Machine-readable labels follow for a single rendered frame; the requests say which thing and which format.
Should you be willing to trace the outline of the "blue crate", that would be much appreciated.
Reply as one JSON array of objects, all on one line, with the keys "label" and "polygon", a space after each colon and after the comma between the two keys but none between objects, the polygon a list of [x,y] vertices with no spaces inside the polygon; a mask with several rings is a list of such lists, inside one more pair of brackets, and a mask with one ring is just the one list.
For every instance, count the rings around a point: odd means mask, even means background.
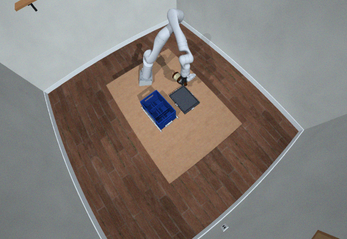
[{"label": "blue crate", "polygon": [[146,109],[148,113],[154,118],[156,123],[159,125],[160,130],[162,130],[170,121],[176,119],[175,109],[162,97],[162,95],[157,90],[145,97],[142,101],[140,101],[140,103],[143,109]]}]

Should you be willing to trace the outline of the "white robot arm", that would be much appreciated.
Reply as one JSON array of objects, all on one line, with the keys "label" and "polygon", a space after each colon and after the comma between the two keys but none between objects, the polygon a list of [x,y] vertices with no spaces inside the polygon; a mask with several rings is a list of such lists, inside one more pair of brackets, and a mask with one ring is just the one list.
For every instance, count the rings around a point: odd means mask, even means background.
[{"label": "white robot arm", "polygon": [[161,49],[164,47],[171,34],[174,33],[178,50],[186,52],[185,55],[179,57],[179,62],[181,64],[181,76],[187,77],[187,81],[189,82],[196,74],[190,74],[190,63],[193,63],[194,57],[189,50],[187,39],[179,26],[184,18],[184,12],[178,9],[170,9],[167,13],[167,17],[169,24],[157,34],[154,40],[153,50],[147,50],[143,55],[142,77],[144,79],[150,78],[153,63],[156,61]]}]

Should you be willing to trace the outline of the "brown glass bottle with cream label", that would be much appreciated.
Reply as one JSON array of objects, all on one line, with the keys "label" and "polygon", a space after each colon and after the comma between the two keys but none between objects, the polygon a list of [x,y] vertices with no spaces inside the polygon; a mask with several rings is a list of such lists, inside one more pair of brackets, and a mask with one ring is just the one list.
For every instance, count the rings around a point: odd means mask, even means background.
[{"label": "brown glass bottle with cream label", "polygon": [[[180,81],[181,80],[181,75],[180,75],[180,73],[179,72],[175,72],[174,74],[173,74],[173,76],[172,76],[172,78],[175,80],[175,81]],[[179,82],[178,82],[179,83]],[[180,84],[180,83],[179,83]],[[184,86],[187,86],[187,83],[185,82],[184,83]]]}]

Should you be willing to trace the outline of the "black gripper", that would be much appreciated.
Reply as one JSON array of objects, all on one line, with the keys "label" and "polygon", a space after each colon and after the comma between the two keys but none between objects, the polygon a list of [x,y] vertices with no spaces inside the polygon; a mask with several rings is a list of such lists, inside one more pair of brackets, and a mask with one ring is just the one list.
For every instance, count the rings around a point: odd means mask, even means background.
[{"label": "black gripper", "polygon": [[[185,80],[187,79],[187,77],[182,77],[181,76],[181,80],[178,81],[182,86],[184,86],[184,83],[185,83]],[[181,82],[182,81],[182,82]],[[187,80],[186,80],[186,83],[187,83]]]}]

